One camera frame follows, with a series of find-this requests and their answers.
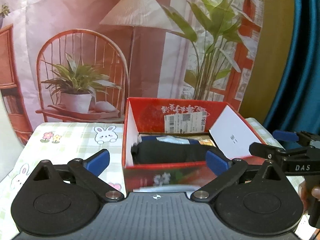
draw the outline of lamp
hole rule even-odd
[[[120,0],[102,19],[100,24],[132,26],[129,57],[128,94],[130,92],[130,73],[135,39],[135,27],[159,28],[167,31],[181,31],[172,22],[156,0]]]

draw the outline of black circular housing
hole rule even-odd
[[[17,194],[11,214],[19,231],[35,236],[58,236],[74,232],[88,224],[100,204],[93,192],[61,182],[38,181],[41,187]]]
[[[222,222],[238,232],[280,235],[294,229],[303,213],[299,196],[287,190],[273,180],[234,185],[218,195],[214,210]]]

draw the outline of wooden cabinet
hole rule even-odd
[[[32,134],[24,106],[13,52],[13,25],[0,30],[0,91],[13,130],[23,144]]]

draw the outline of black cloth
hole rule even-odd
[[[215,147],[150,140],[132,146],[131,154],[134,164],[199,162],[205,161],[206,152],[212,148]]]

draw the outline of lampshade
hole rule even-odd
[[[156,0],[120,0],[100,24],[127,25],[181,31]]]

